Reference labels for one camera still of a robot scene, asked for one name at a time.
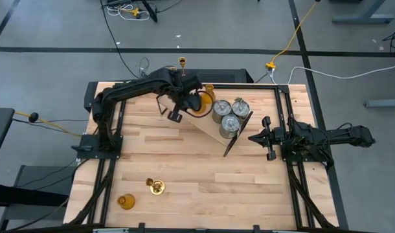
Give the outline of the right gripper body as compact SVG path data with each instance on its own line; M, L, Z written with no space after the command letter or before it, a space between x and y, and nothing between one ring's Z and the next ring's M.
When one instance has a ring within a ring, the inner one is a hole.
M264 136L265 144L268 149L268 154L266 155L268 161L273 161L276 159L276 152L273 149L273 145L281 145L285 141L286 130L285 127L277 127L274 129L270 128L271 119L269 116L265 116L262 119L262 125L265 129L266 135Z

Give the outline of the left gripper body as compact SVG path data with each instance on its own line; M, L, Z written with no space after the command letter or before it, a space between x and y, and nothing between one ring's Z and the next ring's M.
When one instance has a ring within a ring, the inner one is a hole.
M202 88L202 83L196 74L188 76L176 76L174 78L174 92L167 94L169 99L174 103L174 108L169 111L168 119L180 123L182 115L180 111L187 112L187 108L183 107L183 98L189 93L198 93Z

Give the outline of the amber glass candle holder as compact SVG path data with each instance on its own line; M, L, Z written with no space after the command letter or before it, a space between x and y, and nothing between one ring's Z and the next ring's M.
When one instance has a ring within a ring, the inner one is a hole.
M206 111L207 108L207 95L203 91L198 91L200 100L201 100L201 105L199 110L192 110L192 113L194 115L200 116L203 115Z
M124 194L117 198L117 204L124 210L130 210L135 205L135 197L132 194Z

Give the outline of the short gold candle holder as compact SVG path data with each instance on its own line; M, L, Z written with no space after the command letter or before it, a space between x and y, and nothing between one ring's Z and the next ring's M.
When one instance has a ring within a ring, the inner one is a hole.
M205 90L202 94L202 100L205 104L212 104L216 100L214 86L212 84L205 85Z

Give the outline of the silver scented candle tin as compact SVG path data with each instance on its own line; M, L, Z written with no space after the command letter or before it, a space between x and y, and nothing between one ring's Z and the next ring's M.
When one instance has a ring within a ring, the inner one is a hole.
M212 119L217 124L221 124L224 116L231 113L231 105L226 100L216 100L213 105Z
M221 120L220 135L225 139L232 139L240 130L240 120L234 114L225 115Z
M250 112L249 104L243 98L238 97L234 100L232 112L240 120L245 120Z

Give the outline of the wooden shelf riser black legs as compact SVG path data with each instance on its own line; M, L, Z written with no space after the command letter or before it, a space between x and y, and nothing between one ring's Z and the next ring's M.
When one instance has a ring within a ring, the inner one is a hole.
M242 131L245 129L246 124L248 123L249 119L251 118L253 112L250 111L247 118L243 121L240 122L240 130L238 131L237 135L233 137L232 139L225 139L220 135L219 129L221 124L215 123L212 119L212 110L207 111L207 115L203 116L200 115L198 117L194 117L190 115L190 112L184 112L182 111L180 115L183 116L183 119L187 120L189 123L192 125L196 126L198 129L202 130L221 144L223 144L226 149L223 154L224 157L228 155L230 152L231 148L234 146L235 142L238 140L240 134Z

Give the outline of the black control box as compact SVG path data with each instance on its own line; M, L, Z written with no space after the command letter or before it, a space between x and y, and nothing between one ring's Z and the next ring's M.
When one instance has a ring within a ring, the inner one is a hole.
M195 73L203 83L254 83L246 69L186 69Z

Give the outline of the black stand leg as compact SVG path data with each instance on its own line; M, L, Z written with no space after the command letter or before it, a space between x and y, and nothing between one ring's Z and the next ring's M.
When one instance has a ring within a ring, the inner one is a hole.
M147 2L147 0L141 0L142 4L145 6L147 12L149 13L150 17L152 18L152 20L157 23L158 22L158 18L157 18L157 14L155 13L155 10L150 6L150 4Z

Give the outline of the grey metal table foot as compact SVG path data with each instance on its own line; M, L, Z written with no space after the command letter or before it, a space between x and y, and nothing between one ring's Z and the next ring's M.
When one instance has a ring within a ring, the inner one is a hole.
M364 106L366 108L395 107L395 99L367 100Z
M395 20L391 14L377 14L376 11L386 0L374 2L361 14L333 16L332 22L338 24L389 24Z

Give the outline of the silver aluminium bar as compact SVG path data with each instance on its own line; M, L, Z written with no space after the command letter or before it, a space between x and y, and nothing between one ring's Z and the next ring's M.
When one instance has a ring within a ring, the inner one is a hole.
M92 233L130 233L130 230L128 228L98 228Z

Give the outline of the grey metal stand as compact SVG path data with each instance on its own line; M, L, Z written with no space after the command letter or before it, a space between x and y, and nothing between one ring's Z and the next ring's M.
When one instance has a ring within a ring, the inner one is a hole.
M14 185L24 189L39 188L44 192L68 195L71 191L71 178L74 167L25 166L22 165ZM62 224L65 208L56 210L54 206L11 205L6 207L0 220L0 231L18 227L45 214L50 216L34 223L33 227L50 227Z

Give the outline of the black beam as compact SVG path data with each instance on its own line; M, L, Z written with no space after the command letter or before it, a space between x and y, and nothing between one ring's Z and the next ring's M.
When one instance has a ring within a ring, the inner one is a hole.
M0 185L0 206L60 206L68 195Z

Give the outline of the black aluminium rig frame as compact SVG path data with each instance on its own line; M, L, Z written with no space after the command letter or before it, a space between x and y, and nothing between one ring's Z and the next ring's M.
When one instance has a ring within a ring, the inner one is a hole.
M218 98L243 98L253 115L226 157L226 147L182 119L161 114L163 102L154 94L133 98L116 109L122 119L122 153L117 159L111 189L98 199L94 221L107 227L192 230L294 230L295 214L287 167L281 158L266 159L267 150L248 137L262 130L269 116L272 126L287 118L278 111L274 90L266 85L230 84L216 88ZM165 184L153 195L147 178ZM124 210L117 198L135 197Z

